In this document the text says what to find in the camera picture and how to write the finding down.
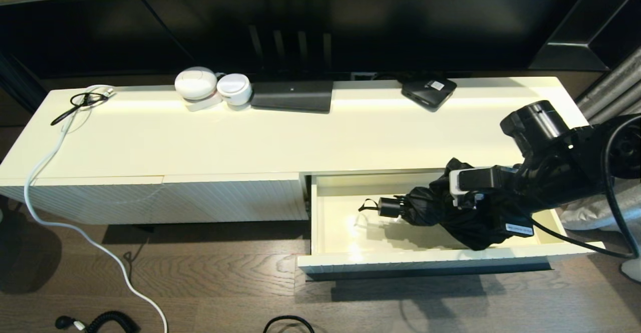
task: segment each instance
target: cable plug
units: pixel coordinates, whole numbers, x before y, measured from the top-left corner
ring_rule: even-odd
[[[104,95],[104,96],[106,96],[107,98],[109,98],[110,96],[114,95],[114,88],[109,88],[109,89],[107,89],[107,90],[103,93],[103,95]]]
[[[56,319],[55,326],[58,329],[67,329],[71,326],[75,326],[78,330],[85,330],[85,325],[75,318],[68,317],[66,315],[61,315]]]

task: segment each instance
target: gray curtain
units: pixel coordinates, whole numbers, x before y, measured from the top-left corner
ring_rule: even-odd
[[[591,124],[641,112],[641,47],[577,102]]]

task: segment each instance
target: black box device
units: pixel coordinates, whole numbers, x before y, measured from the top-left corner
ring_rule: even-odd
[[[256,109],[327,114],[332,105],[332,81],[254,83],[251,86],[254,90],[251,105]]]
[[[410,100],[435,112],[456,89],[456,83],[442,78],[421,80],[403,84],[401,93]]]

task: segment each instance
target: textured cabinet door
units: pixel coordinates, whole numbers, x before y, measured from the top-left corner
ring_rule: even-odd
[[[162,183],[44,185],[30,189],[32,204],[84,224],[152,224],[211,221],[190,201]],[[0,187],[0,194],[25,201],[23,187]]]
[[[308,219],[298,173],[43,181],[31,187],[34,207],[84,224]],[[21,185],[0,194],[25,201]]]
[[[168,182],[172,178],[167,177],[163,185],[207,214],[210,221],[308,219],[304,180],[298,173],[205,179],[209,181]]]

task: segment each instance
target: open drawer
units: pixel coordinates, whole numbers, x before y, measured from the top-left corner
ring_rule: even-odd
[[[311,255],[298,257],[307,274],[491,267],[540,264],[590,249],[556,239],[535,229],[533,237],[511,237],[482,251],[473,251],[440,225],[411,226],[358,209],[366,198],[407,194],[426,186],[442,170],[420,173],[312,176]],[[543,225],[565,235],[554,210],[534,214]],[[600,242],[594,243],[603,247]]]

